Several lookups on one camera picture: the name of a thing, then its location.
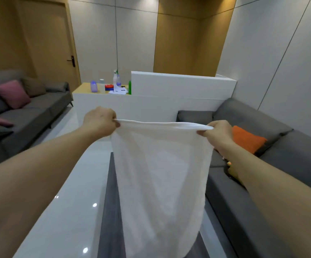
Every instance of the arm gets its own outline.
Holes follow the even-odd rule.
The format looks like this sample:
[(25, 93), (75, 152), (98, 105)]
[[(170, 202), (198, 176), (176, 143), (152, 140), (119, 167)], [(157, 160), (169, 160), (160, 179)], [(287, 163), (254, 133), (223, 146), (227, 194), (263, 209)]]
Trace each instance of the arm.
[(311, 188), (234, 143), (227, 121), (209, 125), (214, 129), (197, 133), (231, 161), (256, 206), (293, 253), (311, 257)]
[(90, 111), (79, 129), (0, 164), (0, 257), (12, 257), (85, 150), (119, 125), (116, 114)]

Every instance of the purple bottle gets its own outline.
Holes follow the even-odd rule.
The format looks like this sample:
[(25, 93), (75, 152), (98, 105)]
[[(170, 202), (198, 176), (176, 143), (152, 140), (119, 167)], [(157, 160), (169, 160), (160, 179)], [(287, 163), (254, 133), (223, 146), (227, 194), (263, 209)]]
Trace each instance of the purple bottle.
[(91, 92), (98, 92), (97, 82), (91, 81)]

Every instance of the gray sofa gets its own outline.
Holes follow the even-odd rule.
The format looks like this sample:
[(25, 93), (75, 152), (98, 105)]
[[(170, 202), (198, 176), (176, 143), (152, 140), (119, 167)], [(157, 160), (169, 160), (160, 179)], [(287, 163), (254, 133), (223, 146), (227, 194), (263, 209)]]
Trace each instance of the gray sofa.
[[(311, 187), (311, 137), (235, 99), (227, 99), (216, 112), (180, 111), (177, 116), (177, 121), (204, 125), (223, 119), (232, 126), (267, 138), (268, 142), (257, 156)], [(294, 257), (265, 221), (248, 192), (230, 179), (225, 170), (226, 162), (214, 151), (206, 196), (238, 257)]]
[[(25, 75), (20, 70), (3, 70), (0, 71), (0, 84), (23, 77)], [(46, 94), (31, 98), (31, 103), (16, 110), (12, 110), (0, 97), (0, 117), (14, 124), (8, 128), (10, 134), (0, 132), (0, 163), (30, 146), (72, 102), (67, 82), (49, 82), (46, 90)]]

